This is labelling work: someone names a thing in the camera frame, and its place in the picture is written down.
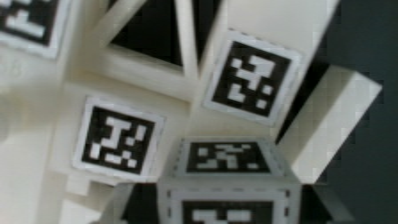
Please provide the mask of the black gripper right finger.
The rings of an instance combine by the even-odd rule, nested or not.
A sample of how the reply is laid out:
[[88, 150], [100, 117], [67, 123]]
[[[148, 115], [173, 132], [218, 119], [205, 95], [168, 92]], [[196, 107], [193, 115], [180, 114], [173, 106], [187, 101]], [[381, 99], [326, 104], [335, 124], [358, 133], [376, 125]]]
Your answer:
[[326, 184], [303, 187], [299, 224], [356, 224], [356, 218]]

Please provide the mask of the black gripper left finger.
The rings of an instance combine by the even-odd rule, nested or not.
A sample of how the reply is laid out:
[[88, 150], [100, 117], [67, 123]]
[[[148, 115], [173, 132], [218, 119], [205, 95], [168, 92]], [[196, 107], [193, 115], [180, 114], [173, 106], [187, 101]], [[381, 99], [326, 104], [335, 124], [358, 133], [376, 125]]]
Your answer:
[[155, 183], [116, 186], [97, 224], [161, 224]]

